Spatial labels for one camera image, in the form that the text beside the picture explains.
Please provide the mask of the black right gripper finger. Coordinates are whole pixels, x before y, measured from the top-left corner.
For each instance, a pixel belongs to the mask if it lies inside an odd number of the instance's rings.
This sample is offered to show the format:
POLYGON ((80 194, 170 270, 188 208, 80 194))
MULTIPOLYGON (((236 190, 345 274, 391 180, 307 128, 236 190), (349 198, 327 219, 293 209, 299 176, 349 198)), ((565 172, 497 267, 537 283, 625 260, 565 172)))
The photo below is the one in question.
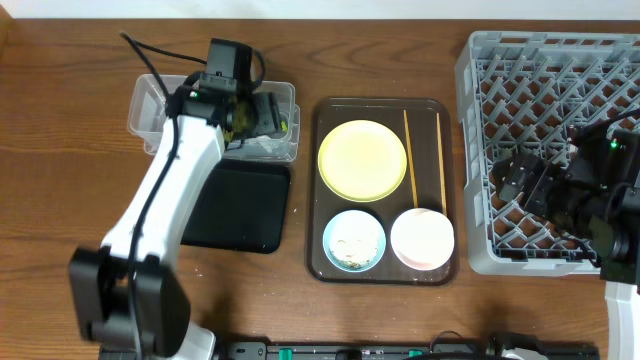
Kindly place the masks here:
POLYGON ((512 165, 516 167, 527 164, 529 167, 534 166, 538 161, 538 157, 528 152, 513 152, 504 150, 500 153, 498 161, 494 163, 491 175, 496 181, 503 181, 507 176, 512 165))
POLYGON ((516 199, 521 193, 527 194, 531 188, 531 172, 526 169, 515 169, 508 172, 502 186, 498 191, 498 197, 509 202, 516 199))

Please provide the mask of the pink bowl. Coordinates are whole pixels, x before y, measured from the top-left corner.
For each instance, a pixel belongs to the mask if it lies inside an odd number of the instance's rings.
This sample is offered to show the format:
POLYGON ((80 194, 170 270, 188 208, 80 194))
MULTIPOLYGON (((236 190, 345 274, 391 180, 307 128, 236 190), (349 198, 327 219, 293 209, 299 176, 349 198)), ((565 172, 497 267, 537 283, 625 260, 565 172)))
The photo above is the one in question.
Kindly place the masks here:
POLYGON ((432 271, 453 255, 455 232, 451 221, 442 213, 414 208, 394 221, 390 243, 403 264, 418 271, 432 271))

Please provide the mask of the blue bowl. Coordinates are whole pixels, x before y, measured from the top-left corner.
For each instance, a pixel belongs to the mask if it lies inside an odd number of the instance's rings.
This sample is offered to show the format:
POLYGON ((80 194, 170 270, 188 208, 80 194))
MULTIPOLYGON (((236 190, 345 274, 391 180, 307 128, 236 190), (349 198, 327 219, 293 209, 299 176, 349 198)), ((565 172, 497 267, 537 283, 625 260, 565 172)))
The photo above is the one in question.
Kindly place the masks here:
POLYGON ((326 225, 323 236, 323 249, 326 257, 329 261, 339 270, 348 272, 348 273, 359 273, 365 272, 373 267, 375 267, 379 261, 382 259, 384 252, 386 250, 386 234, 381 225, 381 223, 371 214, 361 211, 361 210, 347 210, 343 211, 337 215, 335 215, 326 225), (338 233, 343 233, 345 231, 355 230, 355 231, 374 231, 378 235, 378 253, 374 258, 373 263, 369 266, 351 270, 345 267, 342 267, 336 259, 332 256, 329 247, 330 242, 338 233))

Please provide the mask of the rice food leftovers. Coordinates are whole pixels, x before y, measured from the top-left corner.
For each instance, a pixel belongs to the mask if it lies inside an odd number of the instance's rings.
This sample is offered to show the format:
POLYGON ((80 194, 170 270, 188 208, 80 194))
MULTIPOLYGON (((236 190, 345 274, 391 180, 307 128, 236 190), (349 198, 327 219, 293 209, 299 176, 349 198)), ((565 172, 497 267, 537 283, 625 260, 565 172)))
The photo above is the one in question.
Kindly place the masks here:
POLYGON ((329 250, 342 267, 356 270, 372 264, 378 248, 378 235, 374 231, 349 230, 335 235, 329 250))

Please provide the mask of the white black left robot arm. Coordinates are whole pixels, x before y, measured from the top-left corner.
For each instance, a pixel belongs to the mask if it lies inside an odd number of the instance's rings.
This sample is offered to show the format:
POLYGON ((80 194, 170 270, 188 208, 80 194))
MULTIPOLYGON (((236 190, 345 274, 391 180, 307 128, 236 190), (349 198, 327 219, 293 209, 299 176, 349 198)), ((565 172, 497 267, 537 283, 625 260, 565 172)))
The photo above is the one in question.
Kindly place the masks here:
POLYGON ((210 359, 215 335, 191 322, 174 268, 181 237, 224 138, 201 117, 167 121, 141 185, 97 251, 79 248, 69 265, 82 337, 115 357, 210 359))

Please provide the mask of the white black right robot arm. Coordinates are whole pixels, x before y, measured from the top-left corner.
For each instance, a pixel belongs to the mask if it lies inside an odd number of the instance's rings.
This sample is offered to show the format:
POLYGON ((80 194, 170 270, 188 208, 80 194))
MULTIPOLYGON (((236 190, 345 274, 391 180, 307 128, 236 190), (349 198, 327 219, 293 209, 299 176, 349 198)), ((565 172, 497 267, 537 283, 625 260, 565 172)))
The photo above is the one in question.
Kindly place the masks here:
POLYGON ((634 111, 581 127, 567 167, 518 152, 492 169, 498 196, 551 222, 582 247, 605 281, 609 356, 639 356, 639 135, 619 127, 634 111))

